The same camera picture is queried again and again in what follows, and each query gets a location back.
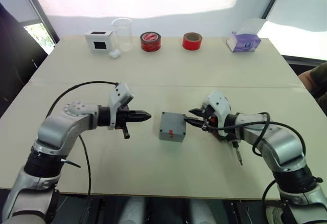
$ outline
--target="cable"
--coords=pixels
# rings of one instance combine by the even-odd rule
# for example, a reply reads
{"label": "cable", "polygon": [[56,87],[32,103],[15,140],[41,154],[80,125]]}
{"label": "cable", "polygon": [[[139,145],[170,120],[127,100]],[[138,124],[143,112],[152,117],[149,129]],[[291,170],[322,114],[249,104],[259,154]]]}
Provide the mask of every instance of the cable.
{"label": "cable", "polygon": [[88,171],[88,190],[87,190],[87,197],[86,197],[86,204],[85,207],[83,209],[82,215],[80,217],[80,221],[79,224],[81,224],[83,222],[84,219],[84,215],[85,215],[85,211],[90,203],[91,200],[91,185],[92,185],[92,179],[91,179],[91,167],[90,167],[90,161],[88,159],[88,154],[87,154],[87,150],[86,150],[86,146],[84,143],[84,140],[82,138],[81,135],[78,136],[82,142],[83,148],[84,148],[84,152],[85,152],[85,157],[86,157],[86,162],[87,162],[87,171]]}
{"label": "cable", "polygon": [[266,122],[265,122],[265,126],[264,126],[264,128],[262,129],[262,131],[261,131],[259,137],[256,139],[255,143],[254,143],[253,146],[252,146],[252,151],[253,151],[253,153],[254,153],[255,155],[257,155],[257,156],[262,156],[260,153],[257,153],[257,152],[255,151],[255,149],[256,149],[256,147],[258,146],[258,144],[260,143],[261,139],[263,138],[263,136],[265,135],[265,133],[266,133],[268,127],[269,127],[270,114],[267,113],[267,112],[263,112],[263,113],[259,113],[259,114],[266,115],[266,116],[267,116],[267,120],[266,120]]}
{"label": "cable", "polygon": [[249,214],[248,211],[246,211],[246,214],[247,214],[247,217],[249,218],[250,224],[253,224],[252,219],[251,219],[250,214]]}
{"label": "cable", "polygon": [[[75,86],[67,89],[65,92],[63,92],[61,95],[58,96],[58,98],[51,105],[51,107],[50,107],[48,113],[46,114],[46,117],[45,118],[47,118],[48,116],[50,116],[50,114],[52,113],[52,111],[55,108],[56,104],[59,102],[59,100],[64,95],[66,95],[67,93],[69,93],[72,90],[77,89],[80,86],[84,86],[84,85],[92,84],[92,83],[105,83],[105,84],[112,84],[112,85],[115,85],[115,86],[118,85],[117,82],[107,82],[107,81],[91,81],[91,82],[83,82],[83,83],[77,84],[77,85],[75,85]],[[87,209],[87,207],[88,207],[88,205],[90,203],[90,200],[91,200],[91,184],[92,184],[92,179],[91,179],[90,161],[88,159],[88,154],[87,154],[87,149],[86,149],[86,146],[85,146],[85,142],[84,142],[84,140],[83,140],[83,138],[82,138],[81,135],[79,135],[79,139],[81,140],[82,145],[83,145],[83,148],[84,148],[84,153],[85,153],[86,163],[87,163],[87,171],[88,171],[88,190],[87,190],[86,204],[85,204],[85,207],[83,209],[82,215],[81,215],[80,220],[79,220],[79,224],[81,224],[83,222],[83,219],[84,219],[85,211],[86,211],[86,209]]]}
{"label": "cable", "polygon": [[77,84],[69,89],[67,89],[65,92],[63,92],[61,95],[58,96],[58,98],[53,102],[53,104],[51,105],[48,113],[46,114],[46,118],[48,116],[50,116],[50,114],[52,113],[52,110],[55,108],[56,104],[58,103],[58,101],[67,93],[69,93],[70,91],[74,90],[74,89],[77,89],[78,87],[80,86],[84,86],[84,85],[87,85],[87,84],[92,84],[92,83],[106,83],[106,84],[112,84],[112,85],[115,85],[117,86],[118,83],[117,82],[107,82],[107,81],[91,81],[91,82],[83,82],[83,83],[80,83],[80,84]]}
{"label": "cable", "polygon": [[63,206],[63,204],[66,202],[67,198],[68,198],[68,196],[67,196],[67,197],[62,201],[61,205],[60,205],[59,208],[56,210],[56,212],[58,212],[58,211],[61,209],[61,207]]}
{"label": "cable", "polygon": [[270,188],[276,183],[276,180],[273,180],[269,185],[267,186],[266,190],[264,191],[264,194],[262,195],[261,198],[261,208],[262,208],[262,216],[264,218],[264,221],[268,223],[267,219],[267,214],[266,214],[266,207],[265,207],[265,201],[266,201],[266,196]]}
{"label": "cable", "polygon": [[[234,128],[241,128],[241,127],[245,127],[245,126],[250,126],[250,125],[256,125],[256,124],[265,124],[267,121],[265,122],[250,122],[250,123],[242,123],[242,124],[238,124],[238,125],[232,125],[232,126],[226,126],[226,127],[222,127],[222,128],[216,128],[216,127],[212,127],[208,124],[208,122],[206,121],[206,119],[203,120],[204,124],[211,130],[216,130],[216,131],[220,131],[220,130],[228,130],[228,129],[234,129]],[[284,124],[284,123],[278,123],[278,122],[269,122],[269,124],[274,124],[274,125],[279,125],[285,128],[288,128],[289,130],[291,130],[292,132],[294,132],[298,138],[300,139],[301,145],[302,145],[302,150],[304,155],[306,155],[307,149],[306,149],[306,145],[305,145],[305,141],[303,139],[303,137],[300,135],[300,133],[295,129],[292,128],[291,126]]]}

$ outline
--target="robotic arm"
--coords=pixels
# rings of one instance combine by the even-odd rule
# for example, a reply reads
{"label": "robotic arm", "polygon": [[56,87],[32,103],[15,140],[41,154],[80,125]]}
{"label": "robotic arm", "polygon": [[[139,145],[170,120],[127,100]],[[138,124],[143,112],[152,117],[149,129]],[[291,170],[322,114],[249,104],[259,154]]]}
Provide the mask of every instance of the robotic arm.
{"label": "robotic arm", "polygon": [[4,223],[49,223],[52,221],[59,191],[55,189],[64,163],[79,167],[67,160],[76,138],[98,126],[122,129],[129,138],[127,122],[151,118],[145,111],[129,110],[134,98],[126,84],[120,83],[111,93],[109,106],[84,102],[67,104],[58,115],[47,117],[41,124],[37,140],[28,160],[17,176],[2,211]]}
{"label": "robotic arm", "polygon": [[[254,145],[267,121],[266,115],[262,114],[233,115],[229,102],[219,91],[212,92],[204,100],[202,109],[193,109],[190,112],[203,117],[203,120],[187,117],[185,120],[188,123],[213,133],[219,140],[226,139],[237,146],[240,140]],[[242,126],[250,122],[261,123]],[[298,137],[284,128],[269,124],[256,148],[278,184],[283,221],[309,223],[327,220],[327,199],[319,185],[321,181],[311,174]]]}

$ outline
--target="white box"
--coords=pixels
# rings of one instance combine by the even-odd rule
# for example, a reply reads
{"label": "white box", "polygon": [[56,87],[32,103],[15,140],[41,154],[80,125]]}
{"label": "white box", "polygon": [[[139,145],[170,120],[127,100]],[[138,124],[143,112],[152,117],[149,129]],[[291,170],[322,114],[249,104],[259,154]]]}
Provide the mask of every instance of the white box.
{"label": "white box", "polygon": [[85,39],[91,50],[109,52],[113,50],[112,31],[88,31],[85,33]]}

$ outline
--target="white wall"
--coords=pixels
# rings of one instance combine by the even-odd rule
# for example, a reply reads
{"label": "white wall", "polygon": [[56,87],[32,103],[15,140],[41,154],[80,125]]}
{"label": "white wall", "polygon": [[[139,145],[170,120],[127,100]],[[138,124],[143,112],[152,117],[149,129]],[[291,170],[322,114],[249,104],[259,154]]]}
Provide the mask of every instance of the white wall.
{"label": "white wall", "polygon": [[227,36],[248,18],[261,17],[270,0],[39,0],[59,37],[110,29],[116,17],[133,20],[133,34]]}
{"label": "white wall", "polygon": [[283,55],[327,60],[327,0],[277,0],[259,36]]}
{"label": "white wall", "polygon": [[0,0],[0,3],[19,22],[38,19],[38,16],[28,0]]}

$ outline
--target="red duct tape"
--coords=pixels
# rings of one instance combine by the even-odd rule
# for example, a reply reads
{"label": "red duct tape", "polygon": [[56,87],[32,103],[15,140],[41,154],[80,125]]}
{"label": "red duct tape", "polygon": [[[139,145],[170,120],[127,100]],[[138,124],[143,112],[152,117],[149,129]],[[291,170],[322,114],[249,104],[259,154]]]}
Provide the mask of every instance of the red duct tape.
{"label": "red duct tape", "polygon": [[145,32],[141,36],[141,48],[147,52],[154,52],[161,47],[161,36],[156,32]]}
{"label": "red duct tape", "polygon": [[202,36],[199,33],[188,32],[183,37],[183,47],[187,50],[197,50],[200,48]]}

